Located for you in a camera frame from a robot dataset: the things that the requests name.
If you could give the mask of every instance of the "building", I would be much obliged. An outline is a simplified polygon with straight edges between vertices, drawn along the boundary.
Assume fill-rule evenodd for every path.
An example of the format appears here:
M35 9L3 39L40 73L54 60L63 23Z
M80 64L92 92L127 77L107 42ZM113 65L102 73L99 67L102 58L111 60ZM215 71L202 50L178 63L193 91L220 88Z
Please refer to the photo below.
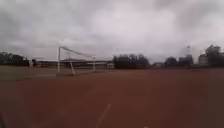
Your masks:
M208 57L206 54L202 54L198 58L198 63L201 65L207 65L208 64Z

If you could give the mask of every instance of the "overcast sky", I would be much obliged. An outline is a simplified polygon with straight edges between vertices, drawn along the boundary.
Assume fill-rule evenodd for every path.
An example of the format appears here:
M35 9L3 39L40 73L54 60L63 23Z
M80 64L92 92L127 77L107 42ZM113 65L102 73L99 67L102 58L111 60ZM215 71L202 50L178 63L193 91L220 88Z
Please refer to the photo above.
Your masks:
M55 60L65 45L160 61L210 44L224 47L223 0L0 0L0 52Z

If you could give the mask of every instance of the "field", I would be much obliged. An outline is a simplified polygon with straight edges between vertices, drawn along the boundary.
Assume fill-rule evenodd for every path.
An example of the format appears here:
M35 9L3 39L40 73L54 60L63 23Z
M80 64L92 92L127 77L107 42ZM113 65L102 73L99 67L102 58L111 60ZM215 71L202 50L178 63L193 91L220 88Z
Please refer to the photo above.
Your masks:
M221 128L224 70L134 70L0 81L7 128Z

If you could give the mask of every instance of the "distant building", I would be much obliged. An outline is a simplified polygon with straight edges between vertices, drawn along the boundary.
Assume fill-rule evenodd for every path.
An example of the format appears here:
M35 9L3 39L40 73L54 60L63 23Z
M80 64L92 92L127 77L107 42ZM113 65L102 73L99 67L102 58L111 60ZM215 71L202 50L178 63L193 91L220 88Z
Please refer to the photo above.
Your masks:
M198 62L201 65L207 65L208 64L208 57L207 57L207 55L206 54L200 55L199 58L198 58Z
M156 62L156 63L151 65L151 68L163 68L163 67L164 67L163 62Z

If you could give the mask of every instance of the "white goal frame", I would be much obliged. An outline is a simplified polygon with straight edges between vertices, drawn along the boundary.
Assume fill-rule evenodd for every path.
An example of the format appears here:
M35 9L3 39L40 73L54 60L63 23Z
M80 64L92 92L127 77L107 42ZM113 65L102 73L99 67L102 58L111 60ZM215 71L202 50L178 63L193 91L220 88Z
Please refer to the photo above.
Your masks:
M93 72L95 72L95 70L96 70L96 58L94 56L87 55L87 54L84 54L84 53L80 53L80 52L71 50L71 49L69 49L69 48L67 48L65 46L60 46L60 47L58 47L58 73L60 73L60 71L61 71L61 66L60 65L61 65L61 50L62 49L67 51L67 54L68 54L68 57L69 57L70 66L71 66L72 73L73 73L74 76L76 75L76 73L75 73L75 69L73 67L72 60L71 60L69 52L72 52L72 53L78 54L78 55L82 55L82 56L85 56L85 57L92 58L93 59Z

